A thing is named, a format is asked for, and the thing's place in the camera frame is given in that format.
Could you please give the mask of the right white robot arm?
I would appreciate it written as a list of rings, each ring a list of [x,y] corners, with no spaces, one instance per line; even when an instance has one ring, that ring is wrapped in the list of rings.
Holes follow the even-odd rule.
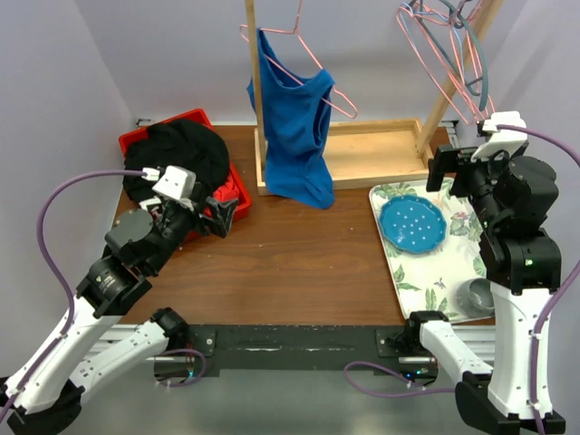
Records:
[[[549,312],[562,294],[561,252],[543,229],[558,196],[556,173],[523,150],[478,158],[445,145],[429,162],[427,190],[452,174],[451,194],[466,198],[482,226],[480,254],[495,311],[494,362],[482,362],[436,311],[412,313],[406,350],[429,352],[454,381],[462,420],[487,434],[562,434],[547,385]]]

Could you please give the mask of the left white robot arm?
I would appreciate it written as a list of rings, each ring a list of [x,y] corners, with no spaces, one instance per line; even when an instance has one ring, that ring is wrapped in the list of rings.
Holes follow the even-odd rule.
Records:
[[[122,213],[106,234],[106,253],[89,268],[63,316],[33,359],[1,381],[1,403],[15,434],[58,434],[72,424],[102,386],[159,353],[185,351],[189,326],[171,308],[160,308],[127,339],[88,352],[151,288],[191,232],[225,237],[237,201],[208,199],[199,214],[169,201],[161,217],[144,209]]]

